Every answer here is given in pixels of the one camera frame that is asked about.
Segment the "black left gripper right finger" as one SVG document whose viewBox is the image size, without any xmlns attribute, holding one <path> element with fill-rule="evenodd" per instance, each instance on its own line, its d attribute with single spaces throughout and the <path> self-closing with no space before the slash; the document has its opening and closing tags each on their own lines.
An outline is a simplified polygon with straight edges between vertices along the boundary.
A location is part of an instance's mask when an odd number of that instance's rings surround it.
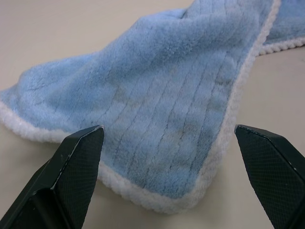
<svg viewBox="0 0 305 229">
<path fill-rule="evenodd" d="M 283 136 L 236 125 L 252 188 L 275 229 L 305 227 L 305 158 Z"/>
</svg>

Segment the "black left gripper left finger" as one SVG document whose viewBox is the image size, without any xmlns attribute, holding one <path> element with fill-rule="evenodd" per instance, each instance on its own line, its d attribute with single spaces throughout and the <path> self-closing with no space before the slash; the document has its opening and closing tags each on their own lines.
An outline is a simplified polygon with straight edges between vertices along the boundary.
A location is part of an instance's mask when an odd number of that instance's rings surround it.
<svg viewBox="0 0 305 229">
<path fill-rule="evenodd" d="M 66 137 L 0 221 L 2 229 L 80 229 L 95 189 L 104 140 L 97 125 Z"/>
</svg>

